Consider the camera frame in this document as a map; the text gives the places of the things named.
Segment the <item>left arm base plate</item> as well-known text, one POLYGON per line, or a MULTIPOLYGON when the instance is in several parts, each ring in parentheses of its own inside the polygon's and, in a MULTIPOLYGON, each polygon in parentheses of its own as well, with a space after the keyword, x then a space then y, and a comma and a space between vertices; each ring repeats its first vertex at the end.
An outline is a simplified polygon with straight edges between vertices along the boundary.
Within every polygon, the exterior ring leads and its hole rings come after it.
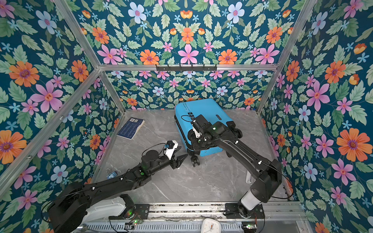
POLYGON ((149 204, 134 204, 133 207, 126 208, 118 216, 110 216, 110 220, 145 220, 150 213, 149 204))

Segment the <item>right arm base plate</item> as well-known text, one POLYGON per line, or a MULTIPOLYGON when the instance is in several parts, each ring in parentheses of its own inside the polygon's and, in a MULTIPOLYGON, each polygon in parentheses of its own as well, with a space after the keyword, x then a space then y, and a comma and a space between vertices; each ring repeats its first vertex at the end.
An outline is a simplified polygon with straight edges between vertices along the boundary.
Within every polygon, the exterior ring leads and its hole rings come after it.
POLYGON ((264 219, 265 214, 262 204, 258 204, 252 210, 246 209, 242 204, 226 203, 223 215, 228 219, 264 219))

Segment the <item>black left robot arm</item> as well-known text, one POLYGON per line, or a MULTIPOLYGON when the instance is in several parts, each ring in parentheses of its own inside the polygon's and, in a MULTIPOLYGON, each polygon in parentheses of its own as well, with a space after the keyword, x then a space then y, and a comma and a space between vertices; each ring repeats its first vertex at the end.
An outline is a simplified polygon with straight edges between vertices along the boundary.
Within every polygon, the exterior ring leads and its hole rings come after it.
POLYGON ((150 150, 141 163, 123 175, 98 183, 68 185, 47 210, 54 232, 71 233, 81 224, 98 218, 133 218, 135 204, 126 192, 144 186, 165 167, 179 168, 187 156, 168 158, 150 150))

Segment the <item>blue hard-shell suitcase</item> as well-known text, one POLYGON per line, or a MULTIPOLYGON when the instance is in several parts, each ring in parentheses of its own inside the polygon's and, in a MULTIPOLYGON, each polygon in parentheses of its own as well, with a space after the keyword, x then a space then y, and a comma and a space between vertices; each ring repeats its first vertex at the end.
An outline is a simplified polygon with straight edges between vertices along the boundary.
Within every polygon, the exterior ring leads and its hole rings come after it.
POLYGON ((223 151, 214 142, 217 137, 205 139, 206 133, 212 132, 220 135, 228 130, 234 136, 242 138, 242 131, 213 99, 179 103, 175 107, 174 118, 194 167, 200 165, 199 157, 223 151))

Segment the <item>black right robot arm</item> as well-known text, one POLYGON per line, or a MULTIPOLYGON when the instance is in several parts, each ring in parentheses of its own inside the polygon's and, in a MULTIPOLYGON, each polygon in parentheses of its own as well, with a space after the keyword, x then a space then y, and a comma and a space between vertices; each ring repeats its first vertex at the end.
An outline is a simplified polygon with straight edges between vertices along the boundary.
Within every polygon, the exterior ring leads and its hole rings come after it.
POLYGON ((249 191, 238 202, 238 212, 242 217, 249 217, 258 205, 270 200, 282 184, 281 165, 277 160, 270 161, 243 143, 242 131, 233 121, 217 121, 212 124, 203 115, 199 115, 191 120, 191 125, 195 134, 192 138, 194 146, 199 149, 223 149, 227 155, 239 161, 254 178, 249 191))

